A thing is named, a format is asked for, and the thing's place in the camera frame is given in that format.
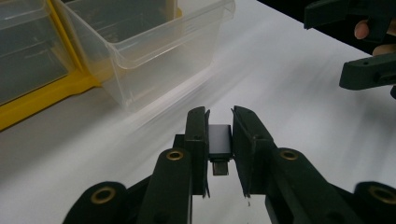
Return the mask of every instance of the yellow plastic edge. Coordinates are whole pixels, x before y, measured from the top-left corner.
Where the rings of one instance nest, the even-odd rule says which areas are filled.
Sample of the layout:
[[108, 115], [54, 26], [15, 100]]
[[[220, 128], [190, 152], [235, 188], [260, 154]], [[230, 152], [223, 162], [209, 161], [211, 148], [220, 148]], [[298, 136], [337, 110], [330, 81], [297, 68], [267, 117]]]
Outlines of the yellow plastic edge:
[[72, 59], [76, 70], [40, 89], [32, 91], [22, 97], [0, 106], [0, 131], [26, 119], [33, 114], [53, 105], [62, 99], [79, 94], [93, 87], [100, 87], [100, 83], [88, 72], [80, 62], [61, 20], [50, 0], [47, 0], [50, 17], [61, 36], [64, 46]]

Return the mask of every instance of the white table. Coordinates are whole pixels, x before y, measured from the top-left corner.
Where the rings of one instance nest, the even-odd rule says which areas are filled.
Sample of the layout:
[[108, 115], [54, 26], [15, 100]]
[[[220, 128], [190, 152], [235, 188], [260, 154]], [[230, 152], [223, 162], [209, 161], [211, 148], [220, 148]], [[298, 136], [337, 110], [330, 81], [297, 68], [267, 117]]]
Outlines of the white table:
[[[279, 147], [300, 150], [343, 189], [367, 180], [396, 187], [390, 87], [338, 87], [343, 63], [363, 57], [254, 0], [236, 0], [202, 71], [213, 78], [141, 129], [94, 89], [0, 133], [0, 223], [61, 223], [88, 187], [106, 180], [132, 186], [151, 174], [174, 134], [184, 133], [187, 111], [200, 105], [211, 109], [211, 123], [231, 124], [234, 105], [252, 109]], [[229, 166], [226, 177], [209, 170], [212, 197], [194, 197], [193, 223], [270, 223], [264, 197], [245, 199]]]

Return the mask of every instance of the transparent plastic container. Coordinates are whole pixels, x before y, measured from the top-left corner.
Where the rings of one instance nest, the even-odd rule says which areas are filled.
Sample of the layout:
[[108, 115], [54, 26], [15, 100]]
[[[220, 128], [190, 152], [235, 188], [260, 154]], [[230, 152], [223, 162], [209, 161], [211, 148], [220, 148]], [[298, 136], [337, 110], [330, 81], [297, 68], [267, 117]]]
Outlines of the transparent plastic container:
[[44, 0], [0, 1], [0, 105], [73, 69]]
[[55, 2], [85, 65], [132, 112], [164, 109], [201, 85], [195, 75], [211, 63], [219, 26], [234, 13], [234, 0]]

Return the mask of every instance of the clear plastic bin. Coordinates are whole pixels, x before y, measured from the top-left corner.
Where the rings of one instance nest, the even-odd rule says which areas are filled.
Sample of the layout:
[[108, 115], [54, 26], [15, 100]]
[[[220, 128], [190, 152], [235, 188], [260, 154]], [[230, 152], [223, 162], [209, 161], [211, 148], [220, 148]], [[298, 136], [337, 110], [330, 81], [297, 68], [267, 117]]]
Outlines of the clear plastic bin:
[[0, 105], [73, 69], [44, 0], [0, 1]]
[[165, 108], [201, 85], [181, 84], [210, 64], [219, 26], [234, 13], [234, 0], [55, 1], [90, 72], [133, 112]]

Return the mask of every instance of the finger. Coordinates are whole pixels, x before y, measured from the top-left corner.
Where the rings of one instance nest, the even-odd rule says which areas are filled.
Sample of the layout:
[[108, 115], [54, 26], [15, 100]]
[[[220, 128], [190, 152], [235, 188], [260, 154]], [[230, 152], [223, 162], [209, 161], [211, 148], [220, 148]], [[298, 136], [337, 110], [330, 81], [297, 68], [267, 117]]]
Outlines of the finger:
[[388, 34], [389, 35], [396, 35], [396, 19], [393, 19], [390, 22], [390, 26], [389, 26], [389, 29], [388, 29]]
[[396, 52], [396, 45], [381, 45], [374, 49], [373, 56]]
[[355, 26], [355, 37], [358, 39], [364, 39], [369, 34], [369, 26], [367, 21], [360, 21]]

